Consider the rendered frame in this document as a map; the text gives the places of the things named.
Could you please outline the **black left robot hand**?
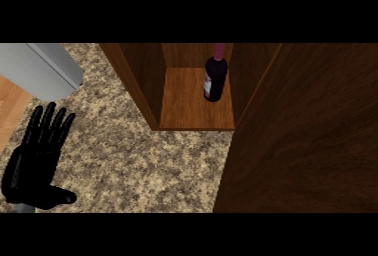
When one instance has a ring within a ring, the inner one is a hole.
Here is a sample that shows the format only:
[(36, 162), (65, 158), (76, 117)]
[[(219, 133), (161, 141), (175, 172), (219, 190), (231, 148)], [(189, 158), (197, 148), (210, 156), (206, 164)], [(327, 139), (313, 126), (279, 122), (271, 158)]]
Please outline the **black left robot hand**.
[(14, 205), (24, 203), (36, 210), (51, 210), (77, 201), (73, 191), (52, 185), (61, 150), (76, 119), (74, 113), (65, 115), (65, 107), (59, 111), (55, 108), (55, 102), (48, 107), (36, 107), (2, 178), (6, 202)]

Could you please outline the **brown wooden cabinet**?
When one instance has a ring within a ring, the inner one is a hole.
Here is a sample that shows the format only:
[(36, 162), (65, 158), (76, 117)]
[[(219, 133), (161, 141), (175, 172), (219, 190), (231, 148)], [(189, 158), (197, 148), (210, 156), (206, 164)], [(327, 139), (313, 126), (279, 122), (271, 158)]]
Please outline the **brown wooden cabinet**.
[(117, 75), (154, 131), (232, 131), (279, 52), (278, 43), (229, 43), (222, 99), (204, 97), (212, 43), (104, 43)]

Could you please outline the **dark wine bottle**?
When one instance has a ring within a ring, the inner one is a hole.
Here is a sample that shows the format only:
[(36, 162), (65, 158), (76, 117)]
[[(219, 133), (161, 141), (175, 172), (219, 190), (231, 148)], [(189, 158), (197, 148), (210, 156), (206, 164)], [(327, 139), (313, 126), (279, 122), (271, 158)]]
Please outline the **dark wine bottle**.
[(204, 71), (204, 97), (210, 102), (222, 99), (228, 75), (228, 61), (225, 59), (225, 44), (217, 43), (215, 54), (207, 60)]

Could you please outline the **brown wooden cabinet door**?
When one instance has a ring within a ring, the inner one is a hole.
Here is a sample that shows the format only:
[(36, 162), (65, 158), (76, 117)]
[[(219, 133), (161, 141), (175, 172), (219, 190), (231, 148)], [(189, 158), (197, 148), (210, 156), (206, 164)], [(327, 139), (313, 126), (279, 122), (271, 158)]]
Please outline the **brown wooden cabinet door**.
[(378, 212), (378, 44), (284, 44), (232, 137), (217, 212)]

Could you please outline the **grey rounded appliance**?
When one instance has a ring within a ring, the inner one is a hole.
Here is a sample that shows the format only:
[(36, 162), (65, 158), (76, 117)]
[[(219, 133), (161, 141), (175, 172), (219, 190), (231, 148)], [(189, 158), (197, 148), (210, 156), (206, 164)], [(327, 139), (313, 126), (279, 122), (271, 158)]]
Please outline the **grey rounded appliance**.
[(83, 69), (59, 43), (0, 43), (0, 75), (43, 101), (67, 98), (83, 84)]

